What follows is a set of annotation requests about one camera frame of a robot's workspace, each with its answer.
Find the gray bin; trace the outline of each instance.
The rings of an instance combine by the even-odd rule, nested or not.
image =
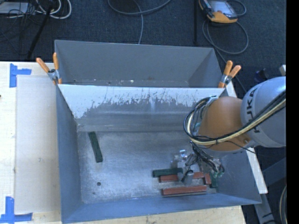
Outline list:
[[[226,172],[204,195],[163,197],[181,184],[152,176],[191,151],[183,120],[194,104],[227,95],[212,48],[55,41],[55,51],[63,223],[261,202],[246,153],[222,158]]]

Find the green block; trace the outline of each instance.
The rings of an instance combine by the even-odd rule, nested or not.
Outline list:
[[[153,171],[153,177],[159,177],[163,175],[171,175],[171,174],[178,174],[182,173],[182,168],[166,168],[166,169],[157,169]]]
[[[94,157],[96,162],[103,162],[103,155],[99,146],[99,142],[98,142],[98,138],[95,132],[89,132],[89,139],[90,142],[92,143],[92,147],[93,147],[93,153],[94,153]]]

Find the wooden table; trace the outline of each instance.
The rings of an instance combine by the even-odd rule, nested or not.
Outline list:
[[[9,87],[10,63],[17,65],[18,69],[31,69],[31,75],[17,76],[18,83],[14,88]],[[50,69],[54,68],[52,63],[47,65]],[[42,84],[35,84],[35,80],[42,81]],[[56,107],[50,105],[55,103],[53,91],[55,93],[54,84],[37,63],[0,62],[0,214],[5,212],[5,197],[10,196],[15,199],[15,214],[33,212],[32,221],[27,223],[61,223],[59,185],[57,186],[59,175],[56,165],[58,163],[56,114],[53,113]],[[20,116],[29,118],[20,120]],[[22,132],[18,130],[20,126],[29,130],[29,133],[31,131],[33,137],[21,137]],[[255,167],[253,171],[256,173],[260,193],[266,193],[264,180],[258,174],[261,172],[257,159],[254,154],[248,153],[248,155],[253,155],[250,160]],[[246,222],[241,207],[234,206],[88,223],[245,224]]]

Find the blue tape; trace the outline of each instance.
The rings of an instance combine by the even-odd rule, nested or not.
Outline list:
[[[20,69],[12,63],[10,63],[10,79],[9,79],[9,87],[17,86],[17,75],[30,75],[31,69]]]
[[[31,221],[32,213],[15,215],[14,214],[14,199],[7,196],[5,198],[5,214],[2,214],[0,217],[0,223],[9,223],[14,224],[15,222],[25,222]]]

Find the clamp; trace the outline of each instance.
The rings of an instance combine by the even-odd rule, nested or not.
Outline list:
[[[236,65],[233,69],[232,67],[233,67],[233,62],[228,61],[226,63],[221,80],[218,84],[218,88],[224,88],[225,86],[227,86],[228,83],[232,80],[232,78],[234,78],[236,74],[239,72],[239,70],[241,70],[240,65]]]
[[[49,69],[49,67],[45,64],[45,62],[41,58],[37,58],[36,62],[39,63],[41,68],[48,74],[50,79],[52,80],[53,84],[56,85],[56,80],[58,84],[62,84],[62,78],[60,77],[59,74],[59,64],[58,64],[58,59],[57,59],[57,53],[53,53],[53,62],[54,62],[54,68],[55,69]]]

